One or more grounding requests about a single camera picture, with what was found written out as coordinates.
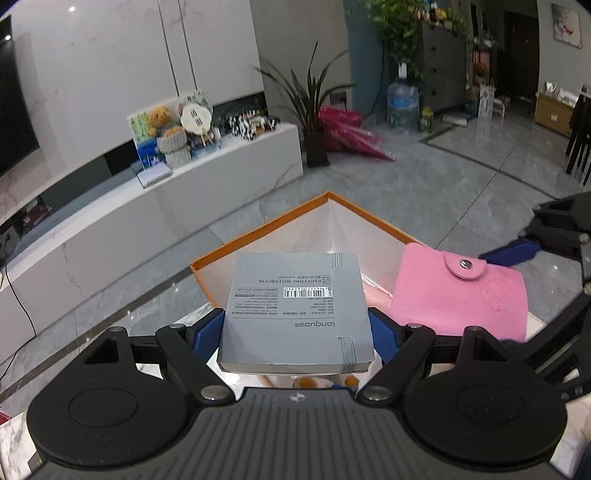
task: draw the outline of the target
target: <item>hanging plants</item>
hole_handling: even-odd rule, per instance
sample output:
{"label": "hanging plants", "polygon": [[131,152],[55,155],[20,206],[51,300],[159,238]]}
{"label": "hanging plants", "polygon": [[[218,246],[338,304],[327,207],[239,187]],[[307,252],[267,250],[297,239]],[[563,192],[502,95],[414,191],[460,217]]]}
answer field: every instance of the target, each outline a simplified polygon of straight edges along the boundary
{"label": "hanging plants", "polygon": [[366,0],[369,18],[380,29],[389,55],[396,63],[408,66],[408,80],[420,80],[416,51],[420,27],[417,12],[424,8],[423,0]]}

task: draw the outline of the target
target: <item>dark door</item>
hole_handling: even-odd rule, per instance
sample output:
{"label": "dark door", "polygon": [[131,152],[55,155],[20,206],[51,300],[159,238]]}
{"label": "dark door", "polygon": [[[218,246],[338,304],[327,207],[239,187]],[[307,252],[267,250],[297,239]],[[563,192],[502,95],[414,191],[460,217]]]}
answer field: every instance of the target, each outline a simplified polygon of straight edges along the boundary
{"label": "dark door", "polygon": [[511,96],[535,101],[540,75],[538,19],[505,13],[506,81]]}

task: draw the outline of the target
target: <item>gray tile floor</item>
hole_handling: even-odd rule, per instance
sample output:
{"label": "gray tile floor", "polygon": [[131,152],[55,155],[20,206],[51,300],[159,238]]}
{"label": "gray tile floor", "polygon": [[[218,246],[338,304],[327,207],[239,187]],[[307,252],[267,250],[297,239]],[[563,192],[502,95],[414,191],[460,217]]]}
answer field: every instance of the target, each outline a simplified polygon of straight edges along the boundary
{"label": "gray tile floor", "polygon": [[[190,261],[326,190],[431,247],[473,256],[514,239],[532,217],[535,205],[582,191],[576,178],[562,172],[567,139],[522,117],[475,119],[467,128],[453,128],[431,140],[420,134],[396,134],[379,125],[375,131],[382,134],[384,148],[392,152],[395,161],[331,154],[329,168],[305,170],[304,177],[162,252],[20,350],[0,391]],[[525,278],[530,310],[546,322],[581,289],[580,266],[555,255],[540,254],[518,269]],[[186,277],[130,311],[117,325],[148,335],[205,301],[193,277]],[[83,337],[65,358],[19,387],[1,410],[11,416],[23,411],[40,388],[85,346],[85,340]],[[7,365],[8,361],[0,365],[0,375]]]}

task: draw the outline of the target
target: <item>potted plant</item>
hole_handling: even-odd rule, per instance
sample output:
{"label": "potted plant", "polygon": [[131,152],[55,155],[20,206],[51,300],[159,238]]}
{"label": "potted plant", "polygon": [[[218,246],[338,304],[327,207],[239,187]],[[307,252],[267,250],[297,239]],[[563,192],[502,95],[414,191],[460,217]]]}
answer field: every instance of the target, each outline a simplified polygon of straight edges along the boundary
{"label": "potted plant", "polygon": [[316,42],[314,51],[312,52],[305,87],[298,80],[293,69],[290,70],[292,80],[290,83],[279,69],[266,59],[261,59],[261,64],[264,67],[267,66],[268,70],[254,67],[262,75],[271,79],[289,97],[291,106],[284,108],[293,113],[301,123],[304,135],[304,148],[306,149],[306,161],[309,167],[329,164],[326,156],[326,147],[324,146],[324,132],[322,131],[322,124],[318,119],[320,107],[331,93],[353,86],[351,83],[344,83],[323,90],[323,83],[330,66],[345,55],[347,50],[342,51],[328,62],[322,69],[320,76],[316,78],[316,76],[312,76],[311,69],[317,48],[318,42]]}

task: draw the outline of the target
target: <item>photo frame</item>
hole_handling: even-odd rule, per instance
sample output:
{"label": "photo frame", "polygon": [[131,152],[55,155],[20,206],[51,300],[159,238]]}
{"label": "photo frame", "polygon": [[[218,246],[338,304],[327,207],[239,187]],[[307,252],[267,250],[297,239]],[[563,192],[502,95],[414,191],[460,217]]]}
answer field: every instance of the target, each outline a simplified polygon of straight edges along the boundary
{"label": "photo frame", "polygon": [[552,25],[556,41],[582,48],[581,21],[576,11],[552,4]]}

